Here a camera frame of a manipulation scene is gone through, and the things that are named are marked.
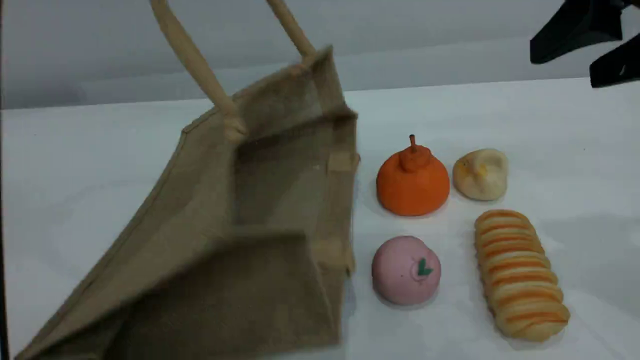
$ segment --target black object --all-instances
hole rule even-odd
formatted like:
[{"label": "black object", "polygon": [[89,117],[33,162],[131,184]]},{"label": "black object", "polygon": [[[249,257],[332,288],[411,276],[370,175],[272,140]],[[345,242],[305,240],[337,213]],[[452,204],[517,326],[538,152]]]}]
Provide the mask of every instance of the black object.
[{"label": "black object", "polygon": [[589,74],[593,88],[640,79],[640,34],[594,61]]},{"label": "black object", "polygon": [[[622,40],[620,15],[640,0],[565,0],[529,42],[531,63],[549,62],[573,50]],[[600,88],[640,79],[640,35],[594,61],[591,86]]]}]

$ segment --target pink toy peach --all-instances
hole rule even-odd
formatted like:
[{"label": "pink toy peach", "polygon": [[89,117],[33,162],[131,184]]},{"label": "pink toy peach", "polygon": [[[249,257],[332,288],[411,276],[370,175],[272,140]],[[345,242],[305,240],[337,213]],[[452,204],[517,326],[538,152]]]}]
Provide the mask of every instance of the pink toy peach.
[{"label": "pink toy peach", "polygon": [[438,256],[414,236],[387,240],[371,265],[374,289],[397,305],[416,305],[433,296],[440,284]]}]

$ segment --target fruit stem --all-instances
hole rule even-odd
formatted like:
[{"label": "fruit stem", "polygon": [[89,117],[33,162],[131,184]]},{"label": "fruit stem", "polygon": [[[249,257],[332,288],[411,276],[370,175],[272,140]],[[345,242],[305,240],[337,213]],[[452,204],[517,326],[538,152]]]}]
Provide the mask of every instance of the fruit stem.
[{"label": "fruit stem", "polygon": [[409,135],[409,141],[411,141],[411,152],[417,152],[418,147],[415,145],[415,135]]}]

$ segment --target toy food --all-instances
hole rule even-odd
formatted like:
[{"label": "toy food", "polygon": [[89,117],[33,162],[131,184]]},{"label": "toy food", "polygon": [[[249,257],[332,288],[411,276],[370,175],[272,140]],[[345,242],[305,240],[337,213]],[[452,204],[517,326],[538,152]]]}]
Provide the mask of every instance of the toy food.
[{"label": "toy food", "polygon": [[495,149],[464,155],[453,165],[453,186],[474,200],[495,200],[507,191],[507,157]]},{"label": "toy food", "polygon": [[449,175],[431,151],[415,144],[382,164],[376,179],[380,204],[402,216],[425,215],[437,210],[449,196]]},{"label": "toy food", "polygon": [[490,210],[475,227],[484,294],[498,328],[531,341],[562,331],[569,310],[529,219],[516,211]]},{"label": "toy food", "polygon": [[440,284],[440,260],[422,240],[398,236],[376,251],[371,265],[373,288],[397,305],[427,301]]}]

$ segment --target green leaf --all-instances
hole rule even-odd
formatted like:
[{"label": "green leaf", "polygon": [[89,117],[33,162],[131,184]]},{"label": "green leaf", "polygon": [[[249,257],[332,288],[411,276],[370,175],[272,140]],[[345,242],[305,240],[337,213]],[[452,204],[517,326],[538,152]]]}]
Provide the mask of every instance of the green leaf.
[{"label": "green leaf", "polygon": [[432,268],[427,267],[427,259],[420,259],[420,263],[418,263],[418,276],[427,276],[433,271]]}]

